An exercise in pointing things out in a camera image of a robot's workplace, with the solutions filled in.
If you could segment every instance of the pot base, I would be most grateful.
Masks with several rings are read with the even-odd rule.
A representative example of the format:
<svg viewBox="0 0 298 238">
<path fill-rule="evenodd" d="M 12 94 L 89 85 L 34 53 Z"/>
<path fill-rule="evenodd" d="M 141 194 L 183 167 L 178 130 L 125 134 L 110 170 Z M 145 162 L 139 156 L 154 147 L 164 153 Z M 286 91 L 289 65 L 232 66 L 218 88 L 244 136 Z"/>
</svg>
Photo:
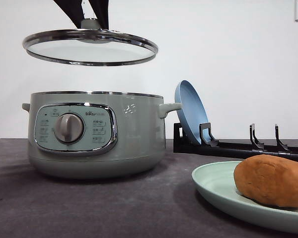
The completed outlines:
<svg viewBox="0 0 298 238">
<path fill-rule="evenodd" d="M 136 174 L 153 168 L 164 152 L 149 156 L 114 161 L 64 162 L 29 157 L 40 172 L 66 179 L 104 179 Z"/>
</svg>

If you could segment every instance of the pot handle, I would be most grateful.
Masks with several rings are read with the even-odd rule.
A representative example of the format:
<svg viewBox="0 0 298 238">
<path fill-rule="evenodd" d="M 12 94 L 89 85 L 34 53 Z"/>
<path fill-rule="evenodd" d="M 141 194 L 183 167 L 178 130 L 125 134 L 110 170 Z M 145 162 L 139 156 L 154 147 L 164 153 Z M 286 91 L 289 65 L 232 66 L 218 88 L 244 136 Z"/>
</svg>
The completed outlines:
<svg viewBox="0 0 298 238">
<path fill-rule="evenodd" d="M 29 113 L 30 112 L 30 104 L 29 103 L 22 103 L 22 109 L 26 110 Z"/>
<path fill-rule="evenodd" d="M 158 117 L 166 118 L 169 112 L 179 110 L 182 108 L 181 103 L 167 103 L 158 106 Z"/>
</svg>

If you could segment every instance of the dish rack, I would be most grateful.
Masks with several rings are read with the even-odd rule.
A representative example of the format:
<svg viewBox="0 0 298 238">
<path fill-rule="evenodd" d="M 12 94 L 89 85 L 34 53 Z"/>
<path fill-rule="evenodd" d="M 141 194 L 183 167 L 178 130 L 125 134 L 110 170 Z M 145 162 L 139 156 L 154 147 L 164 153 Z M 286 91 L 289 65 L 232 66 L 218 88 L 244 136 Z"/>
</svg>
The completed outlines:
<svg viewBox="0 0 298 238">
<path fill-rule="evenodd" d="M 278 125 L 275 125 L 276 145 L 265 145 L 259 142 L 255 136 L 255 124 L 249 126 L 249 143 L 232 143 L 221 142 L 216 140 L 211 133 L 211 123 L 202 123 L 199 126 L 201 145 L 194 145 L 184 130 L 182 129 L 182 136 L 180 136 L 181 123 L 174 124 L 174 139 L 173 139 L 173 152 L 174 153 L 187 153 L 187 154 L 199 154 L 219 157 L 231 157 L 246 159 L 254 155 L 274 155 L 283 158 L 287 158 L 298 162 L 298 147 L 288 146 L 279 139 Z M 210 141 L 207 141 L 203 137 L 202 131 L 207 129 Z"/>
</svg>

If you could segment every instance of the green plate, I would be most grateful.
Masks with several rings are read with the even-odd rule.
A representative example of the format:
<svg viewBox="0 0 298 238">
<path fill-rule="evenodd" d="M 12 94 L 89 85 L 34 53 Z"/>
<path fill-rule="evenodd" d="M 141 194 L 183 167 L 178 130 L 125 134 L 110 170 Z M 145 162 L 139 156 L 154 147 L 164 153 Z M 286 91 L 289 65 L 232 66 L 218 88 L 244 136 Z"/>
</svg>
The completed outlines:
<svg viewBox="0 0 298 238">
<path fill-rule="evenodd" d="M 223 212 L 253 223 L 283 232 L 298 234 L 298 208 L 264 206 L 241 195 L 233 178 L 240 161 L 202 165 L 192 172 L 200 194 Z"/>
</svg>

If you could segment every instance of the gray countertop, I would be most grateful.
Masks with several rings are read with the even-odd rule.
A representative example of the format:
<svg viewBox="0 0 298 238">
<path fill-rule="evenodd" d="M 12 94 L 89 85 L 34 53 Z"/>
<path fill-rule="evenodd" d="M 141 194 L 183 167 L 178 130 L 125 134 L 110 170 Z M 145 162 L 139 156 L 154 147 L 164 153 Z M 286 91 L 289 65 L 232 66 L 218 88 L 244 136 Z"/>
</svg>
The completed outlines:
<svg viewBox="0 0 298 238">
<path fill-rule="evenodd" d="M 77 181 L 38 173 L 26 143 L 0 139 L 0 238 L 293 237 L 231 217 L 197 192 L 194 168 L 239 159 L 173 153 L 167 140 L 149 171 Z"/>
</svg>

